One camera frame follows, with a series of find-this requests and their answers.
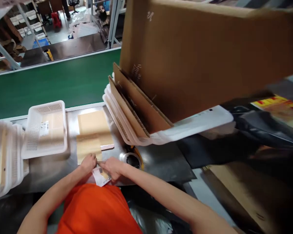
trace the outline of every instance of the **hand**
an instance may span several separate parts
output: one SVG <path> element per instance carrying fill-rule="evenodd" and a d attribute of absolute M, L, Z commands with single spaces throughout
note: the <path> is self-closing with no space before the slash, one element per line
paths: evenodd
<path fill-rule="evenodd" d="M 97 159 L 95 153 L 88 154 L 81 162 L 80 167 L 83 169 L 85 174 L 88 174 L 97 165 Z"/>
<path fill-rule="evenodd" d="M 99 166 L 108 171 L 112 177 L 112 181 L 115 182 L 121 176 L 121 171 L 124 167 L 124 163 L 118 159 L 111 157 L 105 162 L 100 162 Z"/>

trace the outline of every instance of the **small package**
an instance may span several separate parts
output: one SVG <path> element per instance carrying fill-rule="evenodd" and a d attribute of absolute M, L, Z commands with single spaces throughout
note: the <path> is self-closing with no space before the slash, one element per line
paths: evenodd
<path fill-rule="evenodd" d="M 96 167 L 92 170 L 93 177 L 97 186 L 103 187 L 111 180 L 111 176 L 102 167 Z"/>

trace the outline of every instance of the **cardboard stack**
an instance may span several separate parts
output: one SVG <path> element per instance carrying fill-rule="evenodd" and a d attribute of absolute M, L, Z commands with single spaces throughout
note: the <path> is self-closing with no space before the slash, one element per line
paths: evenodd
<path fill-rule="evenodd" d="M 111 90 L 148 137 L 293 74 L 293 10 L 128 1 Z"/>

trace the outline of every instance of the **barcode label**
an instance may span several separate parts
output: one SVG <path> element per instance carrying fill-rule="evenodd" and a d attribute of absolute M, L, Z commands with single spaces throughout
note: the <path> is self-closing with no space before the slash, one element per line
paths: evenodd
<path fill-rule="evenodd" d="M 49 121 L 41 123 L 39 136 L 43 137 L 49 135 Z"/>

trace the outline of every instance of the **conveyor belt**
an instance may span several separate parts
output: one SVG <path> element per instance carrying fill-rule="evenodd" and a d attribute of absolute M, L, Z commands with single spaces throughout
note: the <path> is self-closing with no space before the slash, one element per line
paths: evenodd
<path fill-rule="evenodd" d="M 120 48 L 0 75 L 0 119 L 28 114 L 31 106 L 63 100 L 65 107 L 102 102 Z"/>

